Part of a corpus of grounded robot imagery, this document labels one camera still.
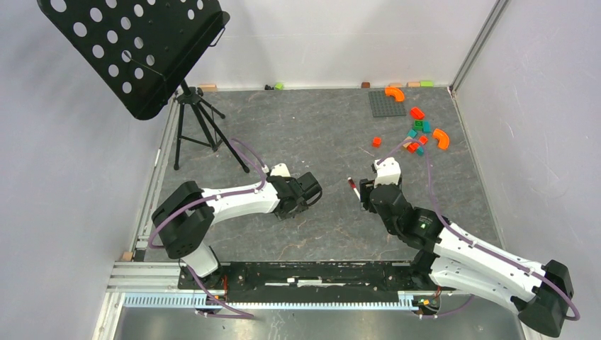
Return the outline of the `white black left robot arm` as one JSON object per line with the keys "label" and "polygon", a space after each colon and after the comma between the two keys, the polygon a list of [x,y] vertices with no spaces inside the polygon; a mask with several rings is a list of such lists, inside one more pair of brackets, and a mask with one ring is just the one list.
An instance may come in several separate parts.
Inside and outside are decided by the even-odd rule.
{"label": "white black left robot arm", "polygon": [[195,272],[204,288],[215,288],[223,270],[205,242],[215,224],[245,215],[295,217],[322,197],[322,187],[312,173],[298,178],[262,175],[257,183],[234,188],[199,188],[195,181],[180,185],[152,214],[152,249],[164,249],[170,259],[181,260]]}

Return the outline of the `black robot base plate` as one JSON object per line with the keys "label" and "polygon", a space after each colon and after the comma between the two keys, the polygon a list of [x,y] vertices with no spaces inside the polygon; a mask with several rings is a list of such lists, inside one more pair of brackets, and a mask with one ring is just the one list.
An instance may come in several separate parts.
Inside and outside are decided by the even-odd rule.
{"label": "black robot base plate", "polygon": [[232,261],[200,279],[225,302],[395,302],[441,288],[409,261]]}

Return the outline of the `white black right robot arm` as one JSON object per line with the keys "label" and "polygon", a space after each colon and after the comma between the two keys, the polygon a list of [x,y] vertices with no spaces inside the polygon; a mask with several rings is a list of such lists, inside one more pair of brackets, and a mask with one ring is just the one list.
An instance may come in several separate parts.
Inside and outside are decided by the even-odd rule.
{"label": "white black right robot arm", "polygon": [[358,192],[389,234],[418,251],[409,270],[416,288],[462,290],[506,308],[540,334],[560,336],[574,295],[566,265],[531,261],[484,242],[447,217],[412,206],[399,185],[362,179]]}

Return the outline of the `white pen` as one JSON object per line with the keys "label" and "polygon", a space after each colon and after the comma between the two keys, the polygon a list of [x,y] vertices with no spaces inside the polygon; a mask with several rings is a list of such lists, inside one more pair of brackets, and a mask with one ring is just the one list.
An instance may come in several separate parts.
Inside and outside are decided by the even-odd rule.
{"label": "white pen", "polygon": [[357,187],[352,187],[353,192],[355,193],[355,195],[357,196],[357,198],[359,199],[359,201],[361,200],[361,195],[359,190],[357,189]]}

